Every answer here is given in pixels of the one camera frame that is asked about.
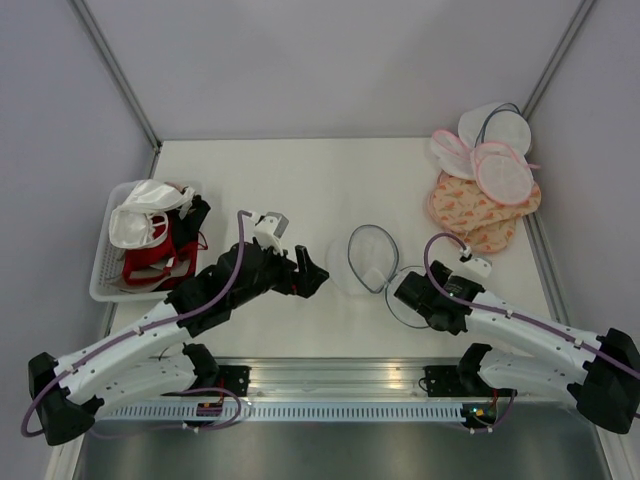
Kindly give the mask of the white mesh laundry bag blue trim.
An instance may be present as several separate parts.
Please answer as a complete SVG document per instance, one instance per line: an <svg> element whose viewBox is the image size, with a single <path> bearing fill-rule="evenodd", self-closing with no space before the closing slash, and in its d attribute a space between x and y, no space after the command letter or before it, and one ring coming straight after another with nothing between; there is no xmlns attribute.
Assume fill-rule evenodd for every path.
<svg viewBox="0 0 640 480"><path fill-rule="evenodd" d="M363 224L329 243L325 269L330 280L349 296L380 296L390 314L413 330L426 330L424 318L402 303L395 293L410 273L422 276L420 265L401 266L400 249L382 226Z"/></svg>

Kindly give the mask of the red bra from bag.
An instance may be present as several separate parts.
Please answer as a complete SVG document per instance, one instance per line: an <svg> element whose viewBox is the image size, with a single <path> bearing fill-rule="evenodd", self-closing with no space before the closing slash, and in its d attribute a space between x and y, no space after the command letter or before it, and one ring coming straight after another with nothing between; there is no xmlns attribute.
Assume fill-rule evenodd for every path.
<svg viewBox="0 0 640 480"><path fill-rule="evenodd" d="M121 278L127 287L171 289L195 274L198 252L207 250L206 239L199 232L197 242L176 251L170 233L158 246L139 250L127 250Z"/></svg>

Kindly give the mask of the white satin bra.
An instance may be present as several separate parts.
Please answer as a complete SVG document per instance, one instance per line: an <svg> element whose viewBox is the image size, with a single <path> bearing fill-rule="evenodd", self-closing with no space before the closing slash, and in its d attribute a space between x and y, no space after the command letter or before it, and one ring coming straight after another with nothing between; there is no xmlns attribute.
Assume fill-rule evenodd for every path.
<svg viewBox="0 0 640 480"><path fill-rule="evenodd" d="M183 219L196 190L188 185L143 180L111 213L109 240L125 250L160 245L169 233L169 213L177 210Z"/></svg>

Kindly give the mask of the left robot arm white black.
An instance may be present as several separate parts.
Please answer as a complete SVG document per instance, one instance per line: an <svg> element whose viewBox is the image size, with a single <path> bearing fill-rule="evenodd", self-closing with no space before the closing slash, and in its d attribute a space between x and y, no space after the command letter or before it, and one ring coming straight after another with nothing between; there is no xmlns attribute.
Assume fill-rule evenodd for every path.
<svg viewBox="0 0 640 480"><path fill-rule="evenodd" d="M206 396L218 384L213 356L194 338L227 322L232 312L268 292L308 299L328 280L306 247L294 259L257 242L239 242L184 281L138 321L61 357L42 352L27 366L32 403L25 437L50 446L70 442L121 405L191 390Z"/></svg>

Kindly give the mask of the left arm base black plate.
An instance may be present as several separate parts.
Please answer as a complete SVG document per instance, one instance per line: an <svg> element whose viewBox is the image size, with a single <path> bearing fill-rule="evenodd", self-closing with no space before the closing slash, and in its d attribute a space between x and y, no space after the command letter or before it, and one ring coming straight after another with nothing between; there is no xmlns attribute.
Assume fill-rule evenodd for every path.
<svg viewBox="0 0 640 480"><path fill-rule="evenodd" d="M166 393L168 397L224 396L221 389L245 397L250 383L250 368L245 365L222 365L215 374L199 375L193 385L181 392Z"/></svg>

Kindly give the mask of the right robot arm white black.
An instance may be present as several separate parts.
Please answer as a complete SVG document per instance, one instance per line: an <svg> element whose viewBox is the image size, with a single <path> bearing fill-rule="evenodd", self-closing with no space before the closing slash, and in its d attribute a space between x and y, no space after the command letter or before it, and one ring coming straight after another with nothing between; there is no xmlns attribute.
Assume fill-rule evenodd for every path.
<svg viewBox="0 0 640 480"><path fill-rule="evenodd" d="M639 349L628 334L611 328L600 335L515 311L439 261L425 273L402 275L391 293L434 331L481 335L512 347L468 347L455 368L466 394L552 398L604 430L631 430L639 414Z"/></svg>

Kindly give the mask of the right arm base black plate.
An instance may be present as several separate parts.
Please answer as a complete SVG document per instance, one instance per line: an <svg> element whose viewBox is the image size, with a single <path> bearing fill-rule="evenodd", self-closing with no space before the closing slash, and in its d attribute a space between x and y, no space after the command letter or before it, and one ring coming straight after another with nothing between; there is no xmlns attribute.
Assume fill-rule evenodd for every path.
<svg viewBox="0 0 640 480"><path fill-rule="evenodd" d="M427 365L423 384L431 398L471 398L482 396L477 389L465 386L455 365Z"/></svg>

